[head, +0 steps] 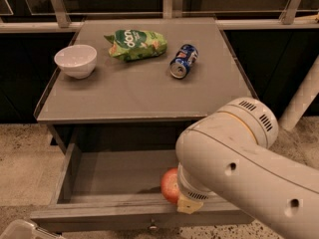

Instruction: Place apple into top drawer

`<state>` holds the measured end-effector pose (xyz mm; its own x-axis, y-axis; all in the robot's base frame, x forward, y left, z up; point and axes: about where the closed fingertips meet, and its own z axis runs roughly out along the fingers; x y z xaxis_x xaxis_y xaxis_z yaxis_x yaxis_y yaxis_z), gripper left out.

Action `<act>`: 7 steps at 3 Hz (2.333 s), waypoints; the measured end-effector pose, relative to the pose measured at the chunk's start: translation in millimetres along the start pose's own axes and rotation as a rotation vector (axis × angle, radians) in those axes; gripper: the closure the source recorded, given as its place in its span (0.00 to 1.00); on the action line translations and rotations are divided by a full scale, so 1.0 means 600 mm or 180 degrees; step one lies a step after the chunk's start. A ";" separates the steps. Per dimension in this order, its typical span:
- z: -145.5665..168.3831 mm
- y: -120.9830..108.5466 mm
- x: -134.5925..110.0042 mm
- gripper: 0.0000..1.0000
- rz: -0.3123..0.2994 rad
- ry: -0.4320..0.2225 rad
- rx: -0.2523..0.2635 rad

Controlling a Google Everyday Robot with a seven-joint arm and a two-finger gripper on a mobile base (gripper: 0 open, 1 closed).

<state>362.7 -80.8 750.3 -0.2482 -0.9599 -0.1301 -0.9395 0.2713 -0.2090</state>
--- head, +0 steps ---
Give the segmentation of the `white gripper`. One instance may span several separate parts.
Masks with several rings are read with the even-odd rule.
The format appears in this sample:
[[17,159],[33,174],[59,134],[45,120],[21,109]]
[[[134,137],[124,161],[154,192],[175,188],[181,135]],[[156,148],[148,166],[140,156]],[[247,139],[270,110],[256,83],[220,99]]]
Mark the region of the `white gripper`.
[[185,214],[192,214],[198,211],[203,203],[216,193],[205,187],[188,173],[181,164],[177,167],[177,185],[181,192],[177,201],[177,211]]

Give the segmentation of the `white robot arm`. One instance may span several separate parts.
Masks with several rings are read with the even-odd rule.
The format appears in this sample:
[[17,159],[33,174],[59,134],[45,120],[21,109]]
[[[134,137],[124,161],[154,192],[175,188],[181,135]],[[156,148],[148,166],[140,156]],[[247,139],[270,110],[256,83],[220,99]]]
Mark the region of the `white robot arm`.
[[237,98],[178,138],[178,186],[192,213],[215,193],[285,239],[319,239],[319,170],[269,149],[278,122],[261,101]]

